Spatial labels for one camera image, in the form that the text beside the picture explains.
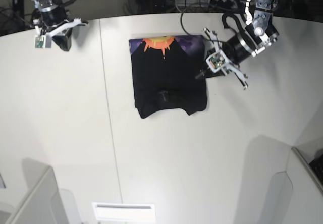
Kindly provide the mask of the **black keyboard at right edge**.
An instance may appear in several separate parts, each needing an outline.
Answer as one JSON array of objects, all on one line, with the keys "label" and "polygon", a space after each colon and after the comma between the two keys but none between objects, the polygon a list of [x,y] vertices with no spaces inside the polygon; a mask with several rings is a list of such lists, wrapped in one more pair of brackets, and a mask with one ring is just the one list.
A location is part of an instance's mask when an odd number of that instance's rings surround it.
[{"label": "black keyboard at right edge", "polygon": [[317,158],[310,163],[310,167],[319,179],[320,183],[323,183],[323,158]]}]

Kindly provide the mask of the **black T-shirt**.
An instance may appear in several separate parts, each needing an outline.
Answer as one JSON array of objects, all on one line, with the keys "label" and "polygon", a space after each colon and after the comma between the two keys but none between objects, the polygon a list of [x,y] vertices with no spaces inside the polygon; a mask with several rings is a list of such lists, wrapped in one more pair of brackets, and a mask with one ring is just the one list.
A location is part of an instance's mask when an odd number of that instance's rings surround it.
[{"label": "black T-shirt", "polygon": [[204,64],[204,38],[177,35],[130,39],[135,107],[141,118],[169,109],[187,115],[207,107],[206,80],[196,76]]}]

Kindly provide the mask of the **white partition lower right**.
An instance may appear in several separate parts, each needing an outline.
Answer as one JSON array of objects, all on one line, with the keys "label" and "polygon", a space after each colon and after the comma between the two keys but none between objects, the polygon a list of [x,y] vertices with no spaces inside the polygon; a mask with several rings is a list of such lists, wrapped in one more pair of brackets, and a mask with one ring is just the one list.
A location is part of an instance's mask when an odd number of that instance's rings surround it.
[{"label": "white partition lower right", "polygon": [[322,223],[322,184],[297,148],[271,178],[263,223]]}]

